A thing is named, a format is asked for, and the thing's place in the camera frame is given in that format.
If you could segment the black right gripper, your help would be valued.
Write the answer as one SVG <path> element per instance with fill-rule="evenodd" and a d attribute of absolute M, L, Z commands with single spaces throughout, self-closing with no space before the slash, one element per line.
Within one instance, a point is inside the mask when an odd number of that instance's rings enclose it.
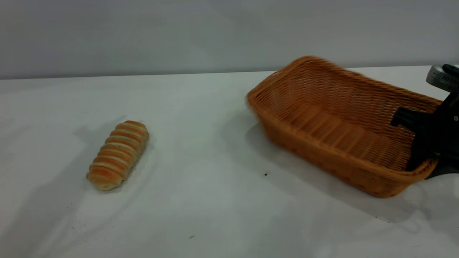
<path fill-rule="evenodd" d="M 406 171 L 413 171 L 425 161 L 439 160 L 427 180 L 439 175 L 459 174 L 458 93 L 449 96 L 433 113 L 400 107 L 392 116 L 393 127 L 402 126 L 415 134 Z"/>

